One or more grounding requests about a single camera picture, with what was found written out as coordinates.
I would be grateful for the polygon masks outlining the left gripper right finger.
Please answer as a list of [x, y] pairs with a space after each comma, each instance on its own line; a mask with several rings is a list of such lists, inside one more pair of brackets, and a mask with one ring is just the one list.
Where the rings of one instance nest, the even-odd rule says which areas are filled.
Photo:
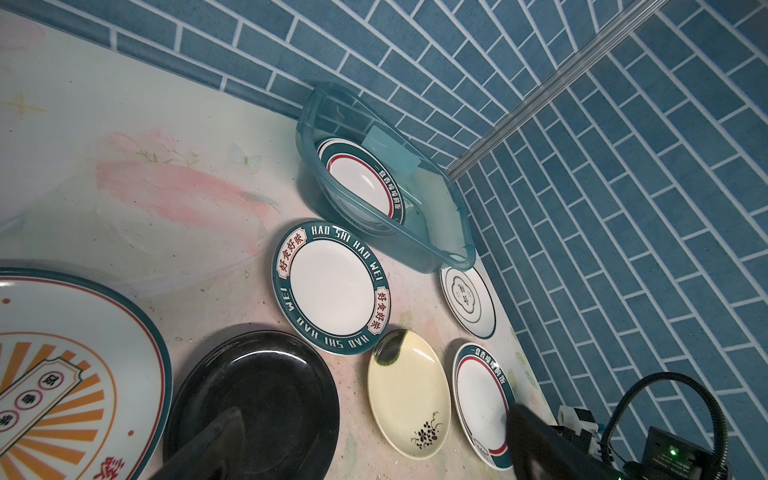
[[507, 411], [506, 443], [517, 479], [623, 479], [624, 474], [558, 434], [524, 405]]

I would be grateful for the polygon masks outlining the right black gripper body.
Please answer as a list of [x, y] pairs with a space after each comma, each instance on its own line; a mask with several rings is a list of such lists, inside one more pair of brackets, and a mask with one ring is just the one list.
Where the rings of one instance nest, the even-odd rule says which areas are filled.
[[714, 461], [711, 451], [651, 427], [640, 462], [626, 462], [621, 479], [704, 479]]

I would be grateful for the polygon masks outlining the green red rim plate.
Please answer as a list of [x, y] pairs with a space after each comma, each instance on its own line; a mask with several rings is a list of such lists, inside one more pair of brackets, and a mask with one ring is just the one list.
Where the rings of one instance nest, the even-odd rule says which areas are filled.
[[387, 168], [368, 150], [352, 141], [332, 137], [317, 145], [319, 159], [342, 186], [402, 224], [405, 207], [401, 191]]
[[467, 342], [454, 356], [451, 381], [458, 418], [475, 453], [495, 470], [511, 469], [507, 412], [516, 400], [499, 362], [483, 346]]

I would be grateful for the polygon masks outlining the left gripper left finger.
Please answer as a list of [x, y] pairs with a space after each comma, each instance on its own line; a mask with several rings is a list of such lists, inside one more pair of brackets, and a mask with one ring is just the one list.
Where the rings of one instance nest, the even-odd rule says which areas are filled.
[[165, 461], [151, 479], [236, 479], [244, 439], [241, 411], [229, 408]]

